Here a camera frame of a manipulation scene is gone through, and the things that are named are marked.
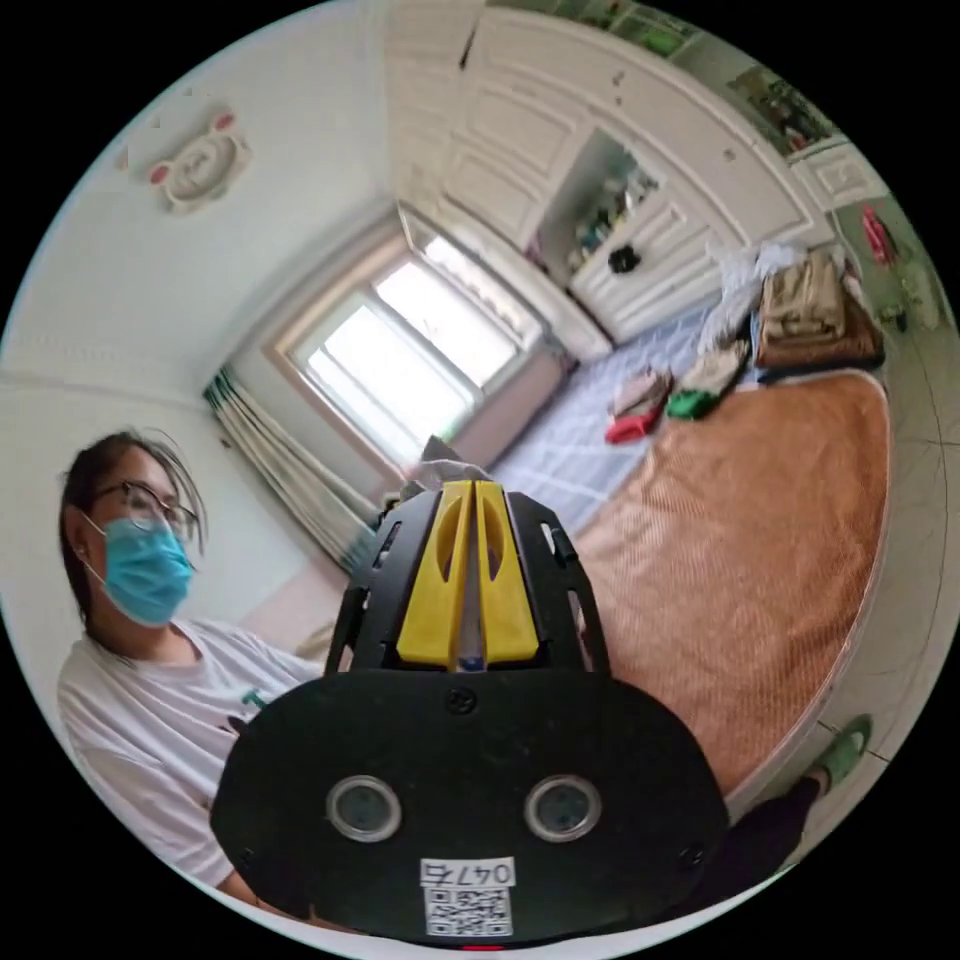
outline white t-shirt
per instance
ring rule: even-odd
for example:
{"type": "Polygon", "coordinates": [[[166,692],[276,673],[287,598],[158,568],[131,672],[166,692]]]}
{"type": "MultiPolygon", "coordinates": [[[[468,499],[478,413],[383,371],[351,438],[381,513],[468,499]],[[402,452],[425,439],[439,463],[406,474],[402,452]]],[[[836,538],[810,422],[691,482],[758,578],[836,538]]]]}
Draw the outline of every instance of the white t-shirt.
{"type": "Polygon", "coordinates": [[[209,809],[236,731],[322,669],[233,627],[176,625],[196,663],[124,660],[85,636],[60,672],[57,702],[104,803],[158,857],[215,887],[233,867],[209,809]]]}

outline tiled floor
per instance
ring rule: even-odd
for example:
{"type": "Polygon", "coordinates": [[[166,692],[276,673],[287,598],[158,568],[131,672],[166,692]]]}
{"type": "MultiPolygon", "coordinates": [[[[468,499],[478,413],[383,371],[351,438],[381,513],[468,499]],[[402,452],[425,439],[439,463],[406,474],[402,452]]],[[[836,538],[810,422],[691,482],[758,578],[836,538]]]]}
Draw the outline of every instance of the tiled floor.
{"type": "Polygon", "coordinates": [[[893,334],[894,430],[886,559],[859,649],[819,723],[761,794],[795,780],[854,716],[870,713],[870,753],[818,803],[801,859],[856,806],[920,715],[960,619],[960,336],[941,325],[893,334]]]}

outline woman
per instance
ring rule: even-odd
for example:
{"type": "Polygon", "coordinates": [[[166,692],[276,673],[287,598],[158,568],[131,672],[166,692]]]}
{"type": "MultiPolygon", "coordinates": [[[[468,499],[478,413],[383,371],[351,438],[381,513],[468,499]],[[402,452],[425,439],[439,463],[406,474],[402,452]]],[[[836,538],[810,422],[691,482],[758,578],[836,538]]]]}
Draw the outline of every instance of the woman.
{"type": "Polygon", "coordinates": [[[239,731],[321,670],[241,630],[175,619],[194,572],[186,548],[202,552],[205,536],[203,502],[169,445],[124,432],[80,452],[60,549],[84,635],[58,708],[95,790],[150,850],[272,910],[220,849],[209,807],[239,731]]]}

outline red cloth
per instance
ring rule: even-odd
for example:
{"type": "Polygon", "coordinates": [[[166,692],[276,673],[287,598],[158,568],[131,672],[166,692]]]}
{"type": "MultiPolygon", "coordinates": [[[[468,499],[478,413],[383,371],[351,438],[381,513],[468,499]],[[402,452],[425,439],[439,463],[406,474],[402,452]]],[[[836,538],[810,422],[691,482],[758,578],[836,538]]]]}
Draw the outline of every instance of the red cloth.
{"type": "Polygon", "coordinates": [[[892,267],[897,252],[889,231],[877,216],[873,207],[866,207],[863,211],[863,232],[867,235],[867,242],[870,244],[873,259],[881,267],[892,267]]]}
{"type": "Polygon", "coordinates": [[[607,427],[603,439],[613,444],[640,440],[656,426],[662,412],[663,404],[649,413],[642,413],[635,417],[620,417],[607,427]]]}

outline bed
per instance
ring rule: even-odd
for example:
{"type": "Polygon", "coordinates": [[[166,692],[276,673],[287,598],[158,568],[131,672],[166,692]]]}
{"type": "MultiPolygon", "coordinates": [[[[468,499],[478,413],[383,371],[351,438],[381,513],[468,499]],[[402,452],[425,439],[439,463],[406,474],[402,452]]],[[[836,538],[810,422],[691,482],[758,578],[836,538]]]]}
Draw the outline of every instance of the bed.
{"type": "MultiPolygon", "coordinates": [[[[675,373],[691,366],[704,317],[718,299],[702,301],[575,370],[494,464],[493,477],[550,507],[571,534],[583,529],[639,466],[653,439],[622,446],[604,442],[606,408],[614,389],[629,371],[645,364],[669,366],[675,373]]],[[[748,368],[740,382],[755,381],[748,368]]]]}
{"type": "Polygon", "coordinates": [[[577,370],[491,472],[560,517],[615,675],[684,720],[742,812],[856,649],[883,557],[892,441],[876,376],[761,387],[748,365],[705,420],[604,443],[617,383],[646,363],[682,373],[710,306],[577,370]]]}

